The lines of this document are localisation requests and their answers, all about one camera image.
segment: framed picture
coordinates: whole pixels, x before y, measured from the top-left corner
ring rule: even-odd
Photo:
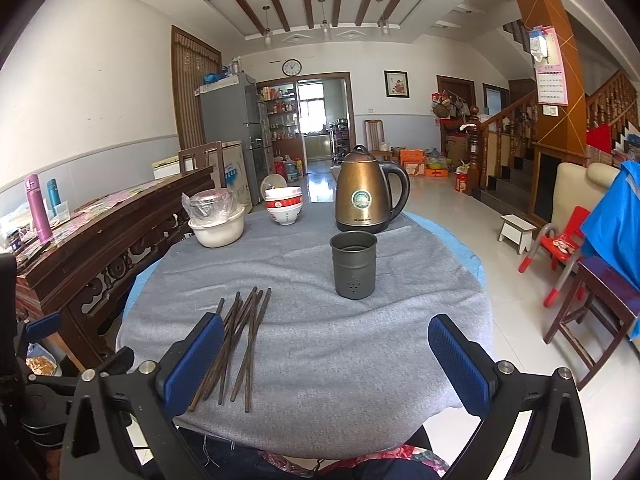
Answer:
[[[385,70],[387,97],[409,97],[409,78],[406,72]]]

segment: electric kettle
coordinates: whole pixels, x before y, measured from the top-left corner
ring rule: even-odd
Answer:
[[[391,204],[389,173],[395,173],[402,184],[395,207]],[[344,157],[336,180],[335,222],[340,231],[384,231],[409,198],[409,176],[404,168],[392,162],[378,162],[360,145]]]

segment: pink thermos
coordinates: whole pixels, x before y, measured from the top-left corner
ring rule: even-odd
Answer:
[[[36,227],[36,234],[41,243],[50,240],[53,237],[49,218],[47,218],[47,210],[42,201],[42,193],[40,192],[40,181],[36,174],[30,174],[24,179],[24,189],[27,192],[27,200],[29,201],[29,209],[33,217],[33,224]]]

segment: kettle label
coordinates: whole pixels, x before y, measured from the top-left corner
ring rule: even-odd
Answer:
[[[351,203],[358,209],[366,209],[371,204],[371,195],[367,191],[359,189],[351,195]]]

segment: wall clock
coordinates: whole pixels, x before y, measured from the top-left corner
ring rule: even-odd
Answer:
[[[284,72],[284,75],[288,75],[290,77],[297,76],[302,72],[302,63],[297,59],[287,59],[282,64],[282,71]]]

